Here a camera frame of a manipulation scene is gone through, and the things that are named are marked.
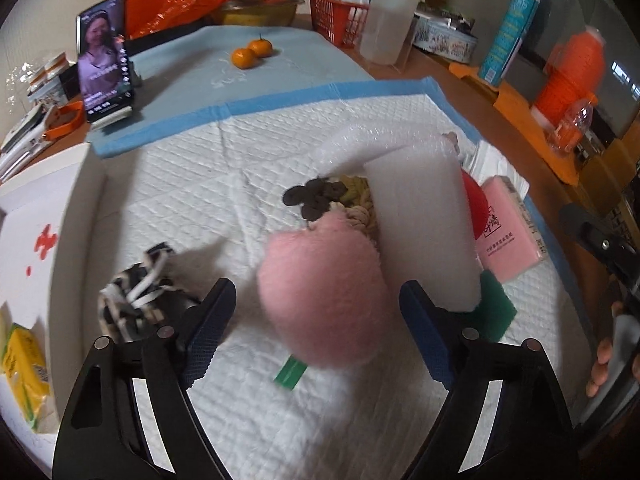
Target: white box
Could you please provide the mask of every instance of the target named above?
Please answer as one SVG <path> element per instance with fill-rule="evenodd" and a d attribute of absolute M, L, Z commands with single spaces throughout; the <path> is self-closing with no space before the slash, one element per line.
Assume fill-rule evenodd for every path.
<path fill-rule="evenodd" d="M 59 418 L 84 361 L 82 284 L 104 179 L 102 162 L 84 143 L 0 186 L 0 308 L 5 322 L 35 334 Z M 29 449 L 35 441 L 20 438 L 27 426 L 20 425 L 17 403 L 8 396 L 8 383 L 0 378 L 0 412 Z"/>

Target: human hand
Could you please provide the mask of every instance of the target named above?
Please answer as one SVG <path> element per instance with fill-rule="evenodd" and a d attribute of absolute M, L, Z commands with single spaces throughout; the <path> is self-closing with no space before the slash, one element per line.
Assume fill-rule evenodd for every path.
<path fill-rule="evenodd" d="M 613 316 L 619 316 L 623 312 L 623 305 L 620 301 L 616 301 L 611 305 Z M 609 377 L 609 361 L 613 354 L 613 342 L 607 337 L 598 345 L 598 360 L 591 368 L 591 379 L 587 383 L 587 397 L 595 397 L 600 387 L 607 382 Z M 632 367 L 634 377 L 640 382 L 640 355 L 636 356 Z"/>

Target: phone screen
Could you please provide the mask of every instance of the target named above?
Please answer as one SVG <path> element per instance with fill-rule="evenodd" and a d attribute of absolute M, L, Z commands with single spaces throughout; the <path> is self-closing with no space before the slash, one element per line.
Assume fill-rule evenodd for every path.
<path fill-rule="evenodd" d="M 78 16 L 78 79 L 90 123 L 131 104 L 125 0 L 105 0 Z"/>

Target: pink pom pom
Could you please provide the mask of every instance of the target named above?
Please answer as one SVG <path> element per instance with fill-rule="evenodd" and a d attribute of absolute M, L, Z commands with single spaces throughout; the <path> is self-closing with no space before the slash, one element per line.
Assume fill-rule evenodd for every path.
<path fill-rule="evenodd" d="M 390 318 L 378 252 L 341 212 L 326 213 L 311 230 L 273 235 L 258 290 L 284 343 L 311 366 L 371 359 Z"/>

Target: orange fruit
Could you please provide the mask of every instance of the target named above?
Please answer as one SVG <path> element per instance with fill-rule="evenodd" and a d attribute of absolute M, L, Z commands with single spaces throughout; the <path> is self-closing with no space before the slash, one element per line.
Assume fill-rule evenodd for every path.
<path fill-rule="evenodd" d="M 273 45 L 271 41 L 264 40 L 260 36 L 260 40 L 253 40 L 246 46 L 249 50 L 253 50 L 257 57 L 269 57 L 273 54 Z"/>
<path fill-rule="evenodd" d="M 254 67 L 255 61 L 254 51 L 248 48 L 236 48 L 231 53 L 231 63 L 242 70 Z"/>

